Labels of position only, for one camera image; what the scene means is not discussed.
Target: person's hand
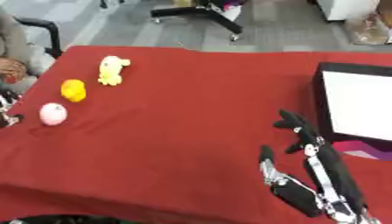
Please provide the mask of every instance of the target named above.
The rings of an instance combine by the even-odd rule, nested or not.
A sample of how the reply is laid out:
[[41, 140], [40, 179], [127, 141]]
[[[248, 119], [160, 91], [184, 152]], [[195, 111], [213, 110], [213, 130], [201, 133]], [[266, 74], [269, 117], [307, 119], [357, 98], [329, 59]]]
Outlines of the person's hand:
[[26, 66], [14, 59], [0, 58], [0, 75], [10, 84], [21, 81], [26, 75]]

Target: pink toy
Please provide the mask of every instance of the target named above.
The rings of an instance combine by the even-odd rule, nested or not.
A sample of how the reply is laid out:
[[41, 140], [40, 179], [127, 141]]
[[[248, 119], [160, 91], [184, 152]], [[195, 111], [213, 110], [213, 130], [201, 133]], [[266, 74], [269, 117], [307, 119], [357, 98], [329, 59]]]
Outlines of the pink toy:
[[48, 126], [61, 124], [67, 118], [67, 110], [58, 103], [47, 103], [39, 111], [42, 123]]

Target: chair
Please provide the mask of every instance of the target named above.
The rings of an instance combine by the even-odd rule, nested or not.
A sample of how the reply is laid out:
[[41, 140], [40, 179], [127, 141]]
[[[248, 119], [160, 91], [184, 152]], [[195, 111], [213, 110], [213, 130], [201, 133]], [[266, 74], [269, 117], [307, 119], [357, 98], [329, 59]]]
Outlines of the chair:
[[51, 36], [51, 47], [47, 47], [45, 51], [57, 59], [63, 52], [60, 45], [59, 27], [52, 21], [37, 18], [15, 17], [21, 25], [40, 27], [47, 29]]
[[224, 17], [220, 14], [223, 11], [226, 0], [199, 0], [193, 7], [179, 7], [162, 10], [152, 10], [150, 15], [155, 18], [156, 22], [159, 23], [161, 17], [173, 17], [173, 16], [185, 16], [185, 15], [205, 15], [215, 23], [225, 27], [233, 34], [230, 36], [231, 41], [236, 41], [242, 33], [242, 27]]

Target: yellow toy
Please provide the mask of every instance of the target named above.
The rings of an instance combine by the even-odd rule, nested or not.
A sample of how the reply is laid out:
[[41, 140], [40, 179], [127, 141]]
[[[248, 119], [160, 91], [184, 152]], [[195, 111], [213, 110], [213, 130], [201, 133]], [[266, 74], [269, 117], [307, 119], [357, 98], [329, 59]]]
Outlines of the yellow toy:
[[116, 56], [108, 56], [103, 59], [100, 65], [100, 78], [98, 81], [104, 86], [116, 86], [123, 82], [120, 72], [123, 67], [130, 65], [130, 60], [120, 59]]
[[86, 98], [86, 88], [81, 80], [65, 80], [61, 84], [61, 95], [70, 102], [80, 102]]

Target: floor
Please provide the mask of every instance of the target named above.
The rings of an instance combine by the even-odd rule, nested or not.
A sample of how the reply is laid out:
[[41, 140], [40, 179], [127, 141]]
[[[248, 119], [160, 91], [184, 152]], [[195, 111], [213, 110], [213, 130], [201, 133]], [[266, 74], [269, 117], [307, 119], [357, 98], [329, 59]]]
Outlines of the floor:
[[[203, 17], [171, 17], [151, 22], [149, 11], [171, 0], [126, 0], [109, 9], [99, 0], [0, 0], [17, 16], [45, 18], [59, 25], [64, 48], [74, 45], [172, 46], [199, 51], [363, 51], [392, 52], [392, 46], [351, 45], [342, 23], [328, 24], [306, 0], [249, 0], [237, 19], [245, 32], [235, 43], [229, 31]], [[31, 42], [49, 42], [45, 31], [26, 29]]]

